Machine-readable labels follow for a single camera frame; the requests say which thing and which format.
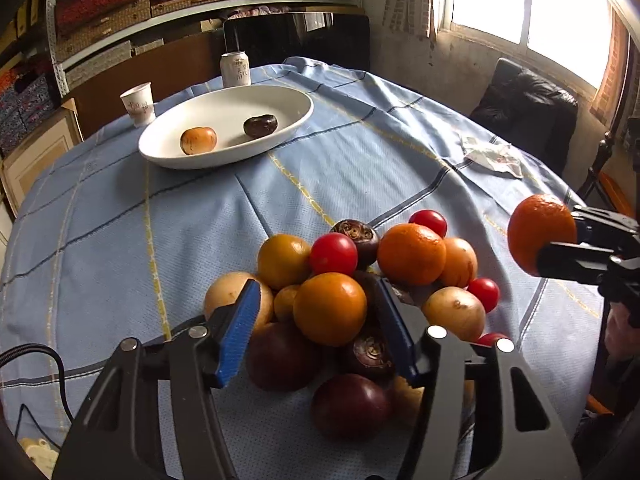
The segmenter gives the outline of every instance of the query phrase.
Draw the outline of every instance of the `white plate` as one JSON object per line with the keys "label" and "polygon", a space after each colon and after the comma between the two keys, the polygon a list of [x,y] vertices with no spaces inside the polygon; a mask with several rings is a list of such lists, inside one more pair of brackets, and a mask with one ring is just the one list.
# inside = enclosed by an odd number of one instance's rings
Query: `white plate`
{"label": "white plate", "polygon": [[[314,111],[311,98],[285,86],[237,86],[189,99],[166,111],[146,127],[138,141],[142,156],[176,170],[196,170],[229,164],[266,152],[293,137]],[[242,124],[272,114],[278,127],[271,135],[251,140]],[[185,155],[180,136],[188,128],[208,126],[218,135],[212,152]]]}

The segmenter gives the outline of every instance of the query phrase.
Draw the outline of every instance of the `blue gripper pad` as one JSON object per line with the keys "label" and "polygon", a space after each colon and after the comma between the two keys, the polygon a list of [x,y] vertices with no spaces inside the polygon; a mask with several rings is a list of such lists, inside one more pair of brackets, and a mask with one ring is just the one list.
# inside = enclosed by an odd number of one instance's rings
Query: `blue gripper pad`
{"label": "blue gripper pad", "polygon": [[376,280],[374,298],[380,327],[398,375],[413,386],[418,379],[420,338],[428,323],[419,308],[398,300],[390,284]]}
{"label": "blue gripper pad", "polygon": [[236,300],[225,335],[220,340],[220,354],[216,377],[219,387],[224,388],[238,373],[244,350],[246,350],[255,318],[260,310],[260,285],[255,280],[247,280]]}

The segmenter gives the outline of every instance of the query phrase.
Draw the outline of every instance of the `white paper cup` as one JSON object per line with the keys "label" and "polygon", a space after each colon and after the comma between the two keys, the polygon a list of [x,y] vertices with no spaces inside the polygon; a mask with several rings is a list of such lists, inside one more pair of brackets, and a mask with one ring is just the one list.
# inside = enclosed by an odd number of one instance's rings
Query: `white paper cup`
{"label": "white paper cup", "polygon": [[134,126],[144,126],[156,118],[151,83],[134,86],[120,95]]}

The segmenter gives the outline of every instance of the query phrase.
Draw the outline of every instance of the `light blue tablecloth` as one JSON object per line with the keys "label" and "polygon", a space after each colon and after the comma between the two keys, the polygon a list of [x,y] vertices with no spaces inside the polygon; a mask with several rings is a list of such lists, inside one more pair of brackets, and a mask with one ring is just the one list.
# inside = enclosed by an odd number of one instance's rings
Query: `light blue tablecloth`
{"label": "light blue tablecloth", "polygon": [[[252,69],[252,81],[303,90],[315,105],[296,137],[269,153],[216,170],[166,170],[140,156],[142,130],[124,116],[38,178],[6,252],[0,350],[26,342],[56,348],[75,411],[121,339],[169,337],[200,313],[217,276],[255,270],[269,235],[312,242],[343,218],[382,234],[432,208],[447,218],[450,235],[475,247],[480,275],[500,285],[487,328],[517,342],[572,433],[590,384],[602,301],[591,287],[526,275],[506,240],[510,213],[525,197],[550,192],[578,202],[567,185],[528,155],[523,180],[465,161],[460,133],[502,141],[370,73],[291,58]],[[156,110],[221,86],[216,78],[187,88]],[[53,372],[46,357],[25,356],[1,371],[0,396],[11,426],[24,402],[61,442],[68,421]],[[366,446],[327,443],[309,422],[311,393],[260,392],[244,372],[216,393],[239,477],[394,478],[407,431],[392,424]],[[160,397],[168,471],[180,476],[167,388]],[[36,434],[24,424],[21,436]]]}

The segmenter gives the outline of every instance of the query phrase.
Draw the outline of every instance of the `red cherry tomato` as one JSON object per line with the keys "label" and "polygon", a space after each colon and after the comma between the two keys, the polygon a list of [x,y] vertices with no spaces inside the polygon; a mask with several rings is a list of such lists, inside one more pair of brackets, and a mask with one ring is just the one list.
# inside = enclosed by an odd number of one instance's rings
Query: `red cherry tomato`
{"label": "red cherry tomato", "polygon": [[309,263],[314,274],[341,272],[351,275],[358,265],[358,249],[347,235],[327,233],[312,245]]}
{"label": "red cherry tomato", "polygon": [[444,216],[431,209],[416,211],[411,215],[411,218],[409,218],[409,224],[424,225],[440,238],[444,238],[447,234],[447,221],[444,219]]}
{"label": "red cherry tomato", "polygon": [[500,332],[489,332],[484,334],[476,343],[479,345],[493,346],[498,339],[511,339],[508,335],[501,334]]}
{"label": "red cherry tomato", "polygon": [[491,312],[496,305],[498,305],[498,301],[500,301],[500,288],[498,288],[494,280],[490,280],[489,278],[472,280],[466,290],[480,300],[486,313]]}

